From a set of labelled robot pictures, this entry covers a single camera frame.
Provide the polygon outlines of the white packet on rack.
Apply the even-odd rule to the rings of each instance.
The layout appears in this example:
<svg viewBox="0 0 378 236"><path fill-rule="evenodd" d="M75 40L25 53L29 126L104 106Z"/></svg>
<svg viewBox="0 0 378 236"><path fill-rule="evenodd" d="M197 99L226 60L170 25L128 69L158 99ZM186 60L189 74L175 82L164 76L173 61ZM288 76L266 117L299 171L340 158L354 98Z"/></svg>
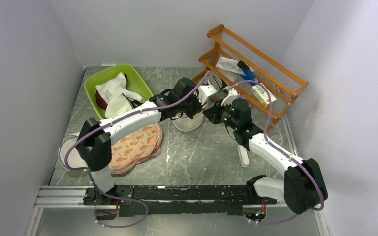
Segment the white packet on rack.
<svg viewBox="0 0 378 236"><path fill-rule="evenodd" d="M238 61L221 56L216 64L216 68L223 69L229 72L245 75L242 69L238 66Z"/></svg>

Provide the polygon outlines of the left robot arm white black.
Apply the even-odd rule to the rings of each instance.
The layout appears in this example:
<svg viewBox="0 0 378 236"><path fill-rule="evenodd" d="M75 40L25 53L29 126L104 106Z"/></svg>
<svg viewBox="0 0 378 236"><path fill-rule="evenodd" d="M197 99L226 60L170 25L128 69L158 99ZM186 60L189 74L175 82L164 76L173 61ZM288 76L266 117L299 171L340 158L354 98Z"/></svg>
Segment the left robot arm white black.
<svg viewBox="0 0 378 236"><path fill-rule="evenodd" d="M108 205L115 200L130 201L129 197L117 192L109 170L112 145L134 131L173 118L178 113L193 118L215 92L203 81L196 84L188 78L181 78L173 88L154 95L129 112L101 121L94 118L86 120L77 141L66 155L74 149L78 151L84 161L82 169L88 172L97 191L96 196L103 204Z"/></svg>

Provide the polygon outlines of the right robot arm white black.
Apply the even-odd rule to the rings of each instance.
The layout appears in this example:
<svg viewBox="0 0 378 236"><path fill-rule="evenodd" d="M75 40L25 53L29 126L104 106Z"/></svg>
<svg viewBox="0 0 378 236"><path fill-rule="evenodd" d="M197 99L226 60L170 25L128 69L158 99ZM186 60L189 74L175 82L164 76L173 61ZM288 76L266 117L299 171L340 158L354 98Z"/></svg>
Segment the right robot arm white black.
<svg viewBox="0 0 378 236"><path fill-rule="evenodd" d="M246 100L235 99L232 104L224 106L217 101L203 114L212 124L222 123L233 129L239 145L262 157L283 176L282 180L266 176L252 178L246 190L250 203L257 204L263 198L282 200L297 215L324 207L328 192L319 164L312 158L304 160L273 143L253 123Z"/></svg>

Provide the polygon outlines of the white black items under rack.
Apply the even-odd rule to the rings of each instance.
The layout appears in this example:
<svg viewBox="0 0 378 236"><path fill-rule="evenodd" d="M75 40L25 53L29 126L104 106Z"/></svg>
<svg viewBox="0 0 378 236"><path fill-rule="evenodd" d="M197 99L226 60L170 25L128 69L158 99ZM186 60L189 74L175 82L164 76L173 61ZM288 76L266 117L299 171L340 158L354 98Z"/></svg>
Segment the white black items under rack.
<svg viewBox="0 0 378 236"><path fill-rule="evenodd" d="M226 97L226 93L223 90L228 86L228 84L219 76L209 75L208 84L211 85L216 91L215 97L217 99L223 99Z"/></svg>

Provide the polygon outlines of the aluminium rail frame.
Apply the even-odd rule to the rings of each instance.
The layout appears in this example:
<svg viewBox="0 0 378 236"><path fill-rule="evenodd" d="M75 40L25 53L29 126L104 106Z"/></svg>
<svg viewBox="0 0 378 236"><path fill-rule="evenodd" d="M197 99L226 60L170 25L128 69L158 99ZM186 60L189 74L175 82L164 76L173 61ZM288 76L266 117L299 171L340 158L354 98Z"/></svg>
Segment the aluminium rail frame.
<svg viewBox="0 0 378 236"><path fill-rule="evenodd" d="M118 207L105 207L99 209L96 206L85 206L82 203L83 197L85 196L85 191L87 188L92 188L91 186L43 186L40 188L37 199L34 205L33 220L27 231L28 235L33 235L36 232L39 219L45 208L87 208L94 209L100 214L99 219L109 219L113 220L119 216ZM283 207L284 203L277 201L276 204L262 204L261 206L248 205L243 208L243 215L258 218L258 214L255 210L270 208L270 207Z"/></svg>

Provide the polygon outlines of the floral peach placemat stack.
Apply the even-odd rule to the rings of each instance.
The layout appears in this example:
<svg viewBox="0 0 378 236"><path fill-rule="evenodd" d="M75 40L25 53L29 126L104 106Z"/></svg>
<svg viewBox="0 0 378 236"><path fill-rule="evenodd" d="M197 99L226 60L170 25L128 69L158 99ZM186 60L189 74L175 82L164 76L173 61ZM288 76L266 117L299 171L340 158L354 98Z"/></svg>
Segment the floral peach placemat stack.
<svg viewBox="0 0 378 236"><path fill-rule="evenodd" d="M160 155L162 138L159 124L147 125L121 138L112 146L111 174L124 174L148 158Z"/></svg>

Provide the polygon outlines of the white plastic bar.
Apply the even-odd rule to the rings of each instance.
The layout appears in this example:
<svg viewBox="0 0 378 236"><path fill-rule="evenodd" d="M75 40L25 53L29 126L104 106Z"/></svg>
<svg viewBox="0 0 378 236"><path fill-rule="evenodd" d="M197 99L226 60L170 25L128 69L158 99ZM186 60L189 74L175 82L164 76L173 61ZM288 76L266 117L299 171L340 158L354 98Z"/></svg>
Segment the white plastic bar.
<svg viewBox="0 0 378 236"><path fill-rule="evenodd" d="M242 145L237 146L237 151L240 158L241 166L244 168L247 167L250 164L248 151Z"/></svg>

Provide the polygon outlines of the orange wooden rack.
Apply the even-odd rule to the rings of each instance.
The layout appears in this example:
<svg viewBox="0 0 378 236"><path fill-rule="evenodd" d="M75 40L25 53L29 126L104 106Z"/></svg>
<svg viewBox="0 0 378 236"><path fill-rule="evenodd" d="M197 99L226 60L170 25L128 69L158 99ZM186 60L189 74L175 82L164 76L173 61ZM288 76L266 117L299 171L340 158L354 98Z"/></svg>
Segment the orange wooden rack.
<svg viewBox="0 0 378 236"><path fill-rule="evenodd" d="M242 60L250 67L256 78L277 98L271 109L265 108L251 93L250 84L245 83L236 87L238 93L250 103L265 114L271 115L272 123L269 128L272 129L309 83L223 24L210 29L207 36L214 41L214 44L209 51L199 57L199 61L205 65L206 70L219 76L228 85L233 85L242 81L243 78L237 73L216 68L216 64L221 56L237 61Z"/></svg>

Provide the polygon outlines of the green plastic basin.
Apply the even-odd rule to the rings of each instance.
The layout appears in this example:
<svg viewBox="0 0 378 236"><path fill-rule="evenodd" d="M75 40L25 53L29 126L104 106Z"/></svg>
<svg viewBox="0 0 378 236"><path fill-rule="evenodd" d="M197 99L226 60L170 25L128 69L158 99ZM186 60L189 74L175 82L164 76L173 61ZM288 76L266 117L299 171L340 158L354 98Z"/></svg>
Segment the green plastic basin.
<svg viewBox="0 0 378 236"><path fill-rule="evenodd" d="M84 80L84 90L90 101L90 104L94 108L97 116L100 119L105 119L105 110L97 105L96 102L96 85L101 85L111 79L114 79L120 72L127 75L128 83L126 89L132 92L137 92L145 100L148 100L153 95L152 91L145 83L140 74L129 64L118 64L115 66L108 67L100 72L95 73L89 78Z"/></svg>

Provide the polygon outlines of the white cloth in basin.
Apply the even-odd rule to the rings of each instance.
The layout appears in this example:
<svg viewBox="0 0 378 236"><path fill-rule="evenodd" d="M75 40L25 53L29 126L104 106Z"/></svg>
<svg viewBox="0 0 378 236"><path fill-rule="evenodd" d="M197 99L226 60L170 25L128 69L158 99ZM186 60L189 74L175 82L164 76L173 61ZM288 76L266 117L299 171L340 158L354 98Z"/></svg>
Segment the white cloth in basin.
<svg viewBox="0 0 378 236"><path fill-rule="evenodd" d="M145 99L139 93L128 90L127 84L127 74L120 72L116 78L96 85L96 103L105 111L103 118L119 116L145 102Z"/></svg>

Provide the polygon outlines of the blue handled tool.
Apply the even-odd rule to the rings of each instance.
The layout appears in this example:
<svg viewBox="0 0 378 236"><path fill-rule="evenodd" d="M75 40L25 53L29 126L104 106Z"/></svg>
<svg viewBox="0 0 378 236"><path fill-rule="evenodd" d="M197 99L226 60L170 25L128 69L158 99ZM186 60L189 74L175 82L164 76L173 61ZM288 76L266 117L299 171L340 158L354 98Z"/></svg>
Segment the blue handled tool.
<svg viewBox="0 0 378 236"><path fill-rule="evenodd" d="M254 75L254 73L250 70L248 65L243 62L242 60L237 62L237 73L246 81L249 81L251 86L255 86L256 84L253 81L258 82L258 79Z"/></svg>

